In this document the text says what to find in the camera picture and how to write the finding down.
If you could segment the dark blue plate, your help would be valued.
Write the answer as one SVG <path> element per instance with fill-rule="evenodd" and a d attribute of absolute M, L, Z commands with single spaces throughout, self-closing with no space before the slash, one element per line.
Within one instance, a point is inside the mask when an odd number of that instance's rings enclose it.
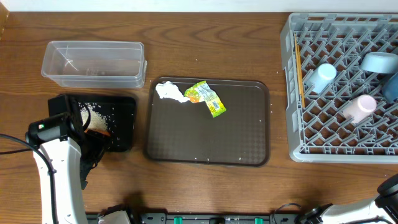
<path fill-rule="evenodd" d="M 382 87 L 382 95 L 389 103 L 397 101 L 398 96 L 398 73 L 388 79 Z"/>

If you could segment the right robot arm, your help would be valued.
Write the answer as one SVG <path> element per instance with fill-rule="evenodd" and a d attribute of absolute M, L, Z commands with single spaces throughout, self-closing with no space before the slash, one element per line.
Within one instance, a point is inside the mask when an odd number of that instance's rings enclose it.
<path fill-rule="evenodd" d="M 296 223 L 397 223 L 397 175 L 385 180 L 374 198 L 347 205 L 332 203 L 314 208 L 298 217 Z"/>

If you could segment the light blue cup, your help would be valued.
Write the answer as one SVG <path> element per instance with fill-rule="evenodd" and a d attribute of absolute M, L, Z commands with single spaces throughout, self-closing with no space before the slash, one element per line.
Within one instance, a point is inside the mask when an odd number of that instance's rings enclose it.
<path fill-rule="evenodd" d="M 313 92 L 321 93 L 327 85 L 333 82 L 336 74 L 337 70 L 333 65 L 323 63 L 310 75 L 308 85 L 313 86 Z"/>

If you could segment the pile of white rice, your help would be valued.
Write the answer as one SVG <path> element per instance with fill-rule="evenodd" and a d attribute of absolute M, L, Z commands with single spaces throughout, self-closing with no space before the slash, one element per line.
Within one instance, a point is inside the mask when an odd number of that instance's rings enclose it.
<path fill-rule="evenodd" d="M 110 133 L 109 136 L 103 136 L 102 134 L 90 134 L 89 137 L 99 139 L 104 142 L 107 151 L 122 151 L 123 146 L 122 137 L 120 130 L 121 125 L 119 124 L 114 105 L 100 104 L 100 103 L 84 103 L 78 104 L 80 109 L 80 116 L 83 122 L 84 132 L 87 129 L 100 129 Z"/>

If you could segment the pale pink cup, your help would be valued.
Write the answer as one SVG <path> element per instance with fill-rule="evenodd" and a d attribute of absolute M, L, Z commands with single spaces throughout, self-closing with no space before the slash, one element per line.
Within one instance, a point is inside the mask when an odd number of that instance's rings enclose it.
<path fill-rule="evenodd" d="M 346 119 L 352 118 L 356 124 L 373 114 L 376 110 L 377 101 L 370 95 L 361 95 L 355 98 L 352 103 L 343 110 Z"/>

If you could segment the green snack wrapper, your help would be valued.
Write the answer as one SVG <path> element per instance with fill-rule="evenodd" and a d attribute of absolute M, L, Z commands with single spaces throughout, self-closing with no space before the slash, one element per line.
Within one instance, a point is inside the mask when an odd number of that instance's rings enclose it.
<path fill-rule="evenodd" d="M 205 102 L 214 118 L 226 112 L 224 104 L 206 80 L 200 81 L 185 90 L 184 96 L 188 97 L 192 103 Z"/>

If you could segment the light blue bowl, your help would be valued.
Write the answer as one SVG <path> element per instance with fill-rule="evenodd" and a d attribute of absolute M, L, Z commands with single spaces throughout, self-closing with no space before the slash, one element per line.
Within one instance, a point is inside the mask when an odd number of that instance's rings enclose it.
<path fill-rule="evenodd" d="M 374 73 L 397 73 L 397 55 L 385 52 L 370 52 L 365 55 L 360 68 Z"/>

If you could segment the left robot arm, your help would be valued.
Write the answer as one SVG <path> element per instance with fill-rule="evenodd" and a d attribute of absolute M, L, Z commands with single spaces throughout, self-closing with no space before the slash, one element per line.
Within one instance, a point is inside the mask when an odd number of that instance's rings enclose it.
<path fill-rule="evenodd" d="M 88 223 L 82 191 L 104 155 L 110 138 L 88 128 L 82 95 L 58 95 L 48 101 L 49 117 L 30 123 L 26 141 L 34 148 L 43 223 Z"/>

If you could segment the orange carrot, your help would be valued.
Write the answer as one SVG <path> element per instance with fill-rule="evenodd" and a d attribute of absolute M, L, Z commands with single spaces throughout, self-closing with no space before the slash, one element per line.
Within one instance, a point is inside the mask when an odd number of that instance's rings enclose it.
<path fill-rule="evenodd" d="M 100 130 L 100 129 L 87 129 L 85 133 L 90 133 L 90 134 L 102 134 L 103 136 L 111 136 L 108 131 L 105 130 Z"/>

